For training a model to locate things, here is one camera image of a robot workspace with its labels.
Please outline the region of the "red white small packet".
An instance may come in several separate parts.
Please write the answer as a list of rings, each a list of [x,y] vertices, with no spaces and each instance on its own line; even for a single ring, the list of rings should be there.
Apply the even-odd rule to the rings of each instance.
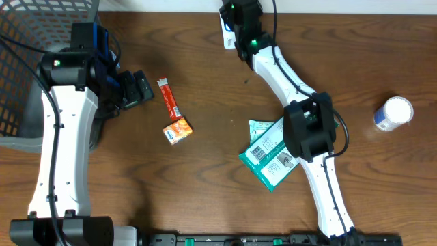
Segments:
[[[163,99],[165,101],[165,105],[167,107],[171,120],[179,120],[182,117],[182,114],[180,113],[177,102],[175,101],[167,77],[159,78],[159,80],[157,80],[157,84],[160,88],[161,94],[163,95]]]

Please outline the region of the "orange small box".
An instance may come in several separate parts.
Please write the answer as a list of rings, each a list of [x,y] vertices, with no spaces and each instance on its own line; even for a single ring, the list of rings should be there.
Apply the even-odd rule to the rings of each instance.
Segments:
[[[175,145],[194,132],[184,117],[168,125],[163,133],[171,145]]]

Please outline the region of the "pale green wipes packet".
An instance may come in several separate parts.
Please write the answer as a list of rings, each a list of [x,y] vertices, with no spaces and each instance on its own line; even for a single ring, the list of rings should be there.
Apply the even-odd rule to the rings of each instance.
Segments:
[[[273,124],[274,122],[249,120],[250,144],[261,137]]]

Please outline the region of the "green white package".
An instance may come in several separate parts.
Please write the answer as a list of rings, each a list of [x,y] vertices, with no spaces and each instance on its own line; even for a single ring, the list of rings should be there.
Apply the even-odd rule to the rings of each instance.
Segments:
[[[327,180],[322,167],[322,157],[310,163],[292,156],[283,139],[283,118],[272,123],[239,156],[240,160],[270,191],[274,191],[298,165],[302,165],[308,180],[318,187],[326,186]]]

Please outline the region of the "white jar blue label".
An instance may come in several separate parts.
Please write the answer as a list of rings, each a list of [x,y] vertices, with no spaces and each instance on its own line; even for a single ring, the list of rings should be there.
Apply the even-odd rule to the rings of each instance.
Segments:
[[[401,96],[394,96],[375,112],[373,121],[378,129],[389,132],[409,123],[413,115],[414,109],[410,101]]]

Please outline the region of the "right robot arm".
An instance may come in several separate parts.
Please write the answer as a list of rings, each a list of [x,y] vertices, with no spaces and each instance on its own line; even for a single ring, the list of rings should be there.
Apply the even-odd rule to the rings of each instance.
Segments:
[[[326,92],[317,93],[286,62],[277,35],[262,28],[263,8],[258,0],[223,0],[219,14],[235,35],[238,57],[258,74],[283,105],[283,141],[307,175],[318,215],[318,229],[326,245],[357,244],[337,181],[334,159],[336,125],[346,123]]]

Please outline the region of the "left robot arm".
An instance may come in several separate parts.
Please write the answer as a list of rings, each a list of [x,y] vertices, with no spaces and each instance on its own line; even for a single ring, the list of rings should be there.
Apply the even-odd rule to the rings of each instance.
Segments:
[[[16,245],[146,245],[134,226],[91,213],[88,160],[94,122],[151,100],[142,71],[118,72],[109,32],[74,23],[70,46],[45,53],[31,72],[43,93],[44,132],[38,183],[25,219],[10,223]]]

